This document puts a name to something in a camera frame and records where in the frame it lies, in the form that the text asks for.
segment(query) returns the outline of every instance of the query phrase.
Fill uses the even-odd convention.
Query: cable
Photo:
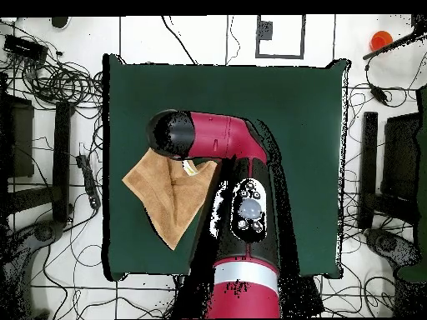
[[[421,62],[419,63],[419,66],[418,66],[417,73],[415,74],[414,79],[412,80],[412,82],[410,83],[410,85],[409,85],[409,87],[408,87],[408,95],[409,95],[412,99],[414,99],[415,101],[416,101],[416,98],[413,98],[413,97],[409,94],[409,90],[410,90],[410,88],[412,87],[412,85],[414,84],[414,82],[415,82],[416,78],[418,77],[419,70],[421,69],[421,65],[423,64],[423,61],[424,61],[424,59],[425,59],[425,57],[426,57],[426,56],[427,56],[427,52],[425,52],[425,54],[424,54],[423,58],[421,59]]]
[[[131,305],[132,307],[134,307],[134,308],[136,308],[136,309],[138,309],[138,310],[140,310],[140,311],[143,311],[143,312],[145,312],[145,314],[144,315],[149,315],[151,318],[159,318],[159,319],[162,319],[163,317],[159,317],[159,316],[154,316],[153,314],[151,314],[152,312],[155,312],[155,311],[160,311],[160,309],[152,309],[152,310],[147,310],[147,309],[144,309],[144,308],[141,308],[141,307],[138,307],[138,306],[136,306],[135,304],[133,304],[132,302],[130,302],[127,298],[125,298],[125,297],[117,297],[117,299],[115,298],[115,299],[111,299],[110,301],[106,301],[106,302],[102,302],[102,303],[93,303],[93,304],[89,304],[89,305],[87,305],[83,310],[82,310],[82,312],[80,313],[80,314],[78,314],[78,317],[77,317],[77,319],[76,320],[78,320],[78,319],[80,319],[80,318],[82,318],[82,315],[83,315],[83,313],[84,312],[86,312],[86,309],[88,309],[88,308],[90,308],[90,307],[99,307],[99,306],[104,306],[104,305],[106,305],[106,304],[110,304],[110,303],[113,303],[113,302],[115,302],[115,301],[117,301],[117,300],[119,300],[119,299],[121,299],[121,300],[123,300],[123,301],[125,301],[127,304],[129,304],[129,305]]]
[[[21,38],[30,39],[36,43],[42,42],[48,47],[44,41],[37,40],[34,36]],[[10,54],[8,60],[16,68],[13,75],[14,78],[18,70],[21,70],[20,79],[27,89],[26,92],[17,91],[32,94],[43,110],[50,108],[44,107],[40,101],[55,104],[66,100],[73,103],[76,108],[100,108],[99,98],[102,94],[101,72],[98,72],[92,78],[85,67],[75,62],[59,62],[58,59],[53,58],[51,55],[43,64],[19,57],[16,54]],[[84,105],[84,103],[91,103],[92,106]],[[99,113],[93,117],[84,117],[93,119],[98,115]]]
[[[98,210],[94,210],[93,211],[93,213],[92,213],[92,215],[90,216],[90,217],[88,217],[87,219],[85,219],[84,221],[81,221],[81,222],[79,222],[78,224],[75,224],[75,225],[73,225],[73,228],[75,228],[75,227],[78,227],[79,225],[81,225],[81,224],[83,224],[83,223],[85,223],[85,222],[88,222],[88,221],[90,221],[92,218],[94,218],[96,215],[98,214]],[[69,228],[66,228],[66,229],[64,229],[63,230],[63,234],[65,233],[65,232],[67,232],[67,231],[69,231],[71,228],[69,227]],[[75,240],[78,238],[78,236],[80,235],[80,233],[73,239],[73,241],[72,241],[72,243],[73,242],[75,242]],[[70,246],[69,246],[69,244],[49,263],[49,264],[47,264],[46,265],[46,268],[50,265],[50,264],[52,264],[56,259],[58,259],[59,258],[59,256],[61,256],[68,248],[69,248]],[[31,280],[30,280],[30,282],[34,279],[34,278],[36,278],[36,276],[38,276],[41,272],[42,272],[43,270],[40,270],[38,273],[36,273],[32,278],[31,278]]]
[[[387,281],[388,283],[391,283],[393,286],[394,286],[394,282],[393,281],[391,281],[389,278],[386,278],[386,277],[384,277],[384,276],[373,276],[373,277],[371,277],[370,279],[368,279],[365,283],[364,283],[364,300],[365,300],[365,303],[366,303],[366,307],[368,308],[368,311],[369,311],[369,314],[373,317],[373,318],[376,318],[376,316],[374,315],[374,313],[372,312],[372,310],[371,310],[371,308],[370,308],[370,302],[369,302],[369,300],[368,300],[368,297],[367,297],[367,287],[368,287],[368,283],[370,283],[371,281],[373,281],[373,280],[375,280],[375,279],[382,279],[382,280],[384,280],[384,281]],[[391,310],[393,310],[393,308],[391,308],[389,305],[387,305],[387,304],[384,304],[388,309],[391,309]]]
[[[373,94],[374,98],[376,98],[379,102],[383,103],[385,106],[390,107],[390,108],[397,108],[397,107],[402,106],[402,105],[406,102],[406,100],[407,100],[408,96],[409,96],[410,98],[412,98],[414,101],[416,101],[416,99],[414,99],[414,98],[409,94],[409,90],[410,90],[410,88],[412,87],[412,85],[414,84],[414,82],[415,82],[416,78],[418,77],[418,74],[420,73],[421,65],[423,64],[423,61],[424,61],[424,59],[425,59],[425,57],[426,57],[426,56],[427,56],[427,52],[424,54],[424,56],[423,56],[423,57],[422,57],[422,59],[421,59],[421,62],[419,63],[419,67],[418,67],[418,70],[417,70],[417,72],[416,72],[416,74],[415,74],[415,76],[414,76],[414,79],[412,80],[412,82],[411,82],[411,84],[409,85],[409,87],[408,87],[408,88],[406,88],[406,89],[404,89],[404,88],[402,88],[402,87],[388,87],[388,88],[383,88],[383,87],[379,87],[379,86],[374,85],[374,84],[369,80],[369,77],[368,77],[368,71],[369,71],[369,68],[370,68],[370,62],[372,61],[372,59],[373,59],[373,58],[375,58],[375,57],[372,57],[372,58],[368,61],[368,63],[366,64],[366,66],[365,66],[365,68],[364,68],[364,71],[365,71],[365,76],[366,76],[366,82],[368,83],[369,87],[371,88],[371,93]],[[389,104],[389,102],[390,102],[390,101],[392,100],[392,98],[393,98],[393,95],[392,95],[392,93],[391,93],[391,91],[390,91],[390,90],[392,90],[392,89],[393,89],[393,90],[397,90],[397,91],[401,91],[401,92],[403,92],[403,93],[404,93],[404,101],[403,101],[402,103],[397,104],[397,105],[390,105],[390,104]],[[385,95],[385,93],[388,93],[388,94],[390,95],[390,98],[387,98],[387,96]]]
[[[60,287],[64,292],[65,292],[65,298],[63,299],[63,302],[61,303],[61,305],[58,307],[58,309],[57,309],[57,311],[55,312],[55,314],[53,314],[53,320],[55,320],[55,318],[57,317],[57,315],[58,315],[58,312],[59,312],[59,309],[61,309],[61,307],[63,306],[63,304],[65,303],[65,301],[67,300],[67,297],[68,297],[68,291],[67,291],[67,289],[66,288],[64,288],[62,285],[60,285],[59,283],[57,283],[56,281],[53,281],[50,277],[49,277],[49,275],[48,275],[48,273],[46,272],[46,263],[48,262],[48,259],[49,259],[49,256],[50,256],[50,244],[48,245],[48,255],[46,256],[46,259],[44,260],[44,263],[43,263],[43,273],[44,273],[44,276],[51,282],[51,283],[53,283],[53,284],[55,284],[55,285],[57,285],[58,287]]]
[[[83,264],[82,262],[79,261],[79,258],[82,256],[82,254],[84,253],[84,251],[86,249],[91,248],[91,247],[97,247],[97,248],[101,249],[101,247],[99,247],[99,245],[97,245],[97,244],[90,244],[90,245],[86,246],[84,249],[82,249],[82,251],[78,254],[78,256],[75,257],[76,258],[76,262],[74,263],[74,270],[73,270],[73,287],[74,287],[74,289],[73,289],[74,290],[74,294],[73,294],[73,308],[74,308],[74,311],[76,313],[76,317],[78,317],[78,299],[80,299],[80,296],[79,296],[78,299],[74,302],[74,296],[76,296],[76,293],[77,293],[77,291],[76,291],[76,267],[77,267],[77,264],[80,263],[80,264],[82,264],[86,268],[93,268],[93,267],[99,265],[100,263],[102,263],[102,261],[100,261],[100,262],[98,262],[98,263],[96,263],[94,265],[87,265],[87,264]]]
[[[383,143],[380,143],[380,144],[378,144],[377,145],[377,148],[379,148],[380,146],[383,146],[383,145],[385,145],[385,142],[383,142]],[[345,166],[348,164],[348,163],[350,163],[351,161],[353,161],[354,159],[356,159],[358,156],[360,156],[362,153],[361,152],[359,152],[357,155],[355,155],[354,157],[352,157],[350,160],[348,160],[346,163],[345,163]]]
[[[188,52],[187,48],[186,48],[186,47],[183,45],[183,43],[181,42],[181,39],[179,39],[179,37],[176,35],[176,33],[175,33],[172,29],[170,29],[170,27],[168,26],[168,24],[167,24],[167,23],[166,23],[166,21],[164,20],[164,16],[161,16],[161,18],[162,18],[162,21],[163,21],[164,26],[168,29],[168,31],[170,31],[170,32],[173,34],[173,36],[174,36],[175,38],[177,38],[177,40],[178,40],[179,44],[181,44],[181,47],[183,47],[183,50],[186,52],[186,54],[187,54],[187,55],[188,55],[188,57],[190,58],[191,63],[193,63],[194,65],[198,65],[198,63],[197,63],[195,60],[193,60],[193,58],[191,57],[191,55],[190,55],[190,53]]]
[[[231,34],[231,36],[233,37],[233,39],[237,42],[237,44],[239,45],[239,49],[237,50],[236,55],[234,55],[233,57],[231,57],[231,58],[227,61],[226,65],[229,65],[229,62],[231,62],[231,60],[232,60],[232,59],[236,58],[236,57],[239,55],[239,51],[240,51],[240,42],[239,42],[239,41],[237,40],[237,38],[233,35],[233,31],[232,31],[232,29],[233,29],[233,21],[234,21],[234,15],[233,15],[233,17],[231,18],[230,34]]]
[[[80,198],[82,195],[87,195],[86,193],[83,193],[83,194],[80,194],[78,197],[77,197],[77,199],[78,198]],[[75,215],[75,212],[76,212],[76,209],[74,208],[74,210],[73,210],[73,219],[74,219],[74,215]],[[82,232],[83,231],[83,229],[88,225],[88,222],[90,221],[90,219],[88,219],[85,223],[84,223],[84,226],[83,226],[83,228],[82,228],[82,230],[80,231],[80,232]],[[71,254],[73,255],[73,257],[74,257],[74,259],[76,260],[76,263],[79,263],[80,265],[83,265],[84,267],[87,267],[87,268],[91,268],[92,266],[97,266],[97,265],[99,265],[101,262],[99,262],[98,264],[96,264],[96,265],[87,265],[87,264],[84,264],[84,263],[82,263],[82,262],[80,262],[79,260],[78,260],[78,258],[79,257],[76,257],[76,255],[74,254],[74,251],[73,251],[73,241],[72,241],[72,238],[73,238],[73,223],[71,223],[71,228],[70,228],[70,244],[69,244],[69,247],[70,247],[70,249],[71,249]],[[99,247],[98,245],[90,245],[89,247]]]
[[[344,263],[342,263],[342,265],[347,268],[347,270],[349,270],[358,280],[359,282],[359,293],[360,293],[360,308],[356,309],[353,304],[351,304],[347,299],[345,299],[344,297],[340,297],[341,299],[343,299],[344,301],[346,301],[348,304],[350,304],[351,307],[353,307],[354,311],[347,311],[347,310],[338,310],[338,311],[333,311],[330,309],[331,312],[334,313],[349,313],[349,314],[359,314],[361,317],[363,317],[364,315],[360,313],[360,311],[363,308],[363,303],[362,303],[362,297],[361,297],[361,291],[362,291],[362,282],[360,281],[359,277],[349,268],[347,267]],[[334,290],[334,288],[332,287],[330,280],[328,279],[329,285],[332,289],[332,291],[334,291],[335,295],[337,294],[337,292]]]

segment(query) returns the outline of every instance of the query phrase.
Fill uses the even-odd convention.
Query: cloth
[[[150,148],[123,178],[143,202],[157,234],[172,250],[202,206],[217,164],[208,161],[195,167],[192,161],[185,163],[191,168],[186,168],[188,172],[183,162]]]

